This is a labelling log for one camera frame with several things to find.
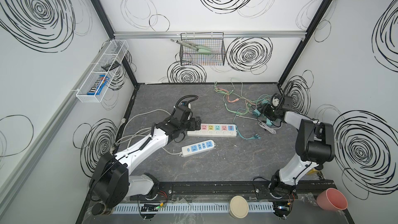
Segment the teal plug adapter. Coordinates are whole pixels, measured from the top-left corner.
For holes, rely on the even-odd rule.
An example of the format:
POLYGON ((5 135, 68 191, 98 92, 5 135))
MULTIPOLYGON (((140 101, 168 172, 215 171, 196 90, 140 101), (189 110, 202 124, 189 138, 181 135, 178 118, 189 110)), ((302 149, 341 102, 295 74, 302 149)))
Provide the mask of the teal plug adapter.
POLYGON ((261 117, 262 113, 259 110, 253 110, 252 112, 253 116, 257 117, 261 117))

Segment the long colourful power strip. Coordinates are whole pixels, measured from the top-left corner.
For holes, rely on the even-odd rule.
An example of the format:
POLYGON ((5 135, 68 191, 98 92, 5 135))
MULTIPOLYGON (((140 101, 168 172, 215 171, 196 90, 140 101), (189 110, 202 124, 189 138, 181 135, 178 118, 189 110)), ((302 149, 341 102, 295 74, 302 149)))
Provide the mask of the long colourful power strip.
POLYGON ((236 125, 234 124, 202 123, 200 130, 188 131, 187 136, 211 137, 211 138, 235 138, 237 136, 237 129, 236 125))

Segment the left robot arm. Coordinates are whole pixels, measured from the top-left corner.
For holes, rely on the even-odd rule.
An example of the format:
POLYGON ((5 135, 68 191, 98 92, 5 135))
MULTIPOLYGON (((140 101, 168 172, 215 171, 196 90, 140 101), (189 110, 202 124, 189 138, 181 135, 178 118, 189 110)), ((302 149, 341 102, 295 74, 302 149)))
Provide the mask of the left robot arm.
POLYGON ((192 116, 190 103, 185 101, 174 107, 170 116, 154 123, 150 133, 129 148, 115 155, 102 155, 89 184, 89 196, 97 197, 105 207, 113 208, 124 198, 153 196, 157 180, 145 173, 132 176, 132 172, 155 151, 176 140, 181 134, 201 128, 201 119, 192 116))

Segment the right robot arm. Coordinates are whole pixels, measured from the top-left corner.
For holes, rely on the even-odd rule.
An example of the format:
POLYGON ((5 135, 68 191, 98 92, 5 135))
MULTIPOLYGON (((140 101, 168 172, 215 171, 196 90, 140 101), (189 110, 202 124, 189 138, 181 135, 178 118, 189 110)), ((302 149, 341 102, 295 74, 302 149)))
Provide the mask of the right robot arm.
POLYGON ((270 194, 281 199, 295 191, 299 181, 312 169, 322 170, 323 164, 335 157, 333 125, 285 109, 282 104, 266 103, 259 112, 270 121, 280 120, 297 129, 295 154, 282 169, 277 170, 269 184, 270 194))

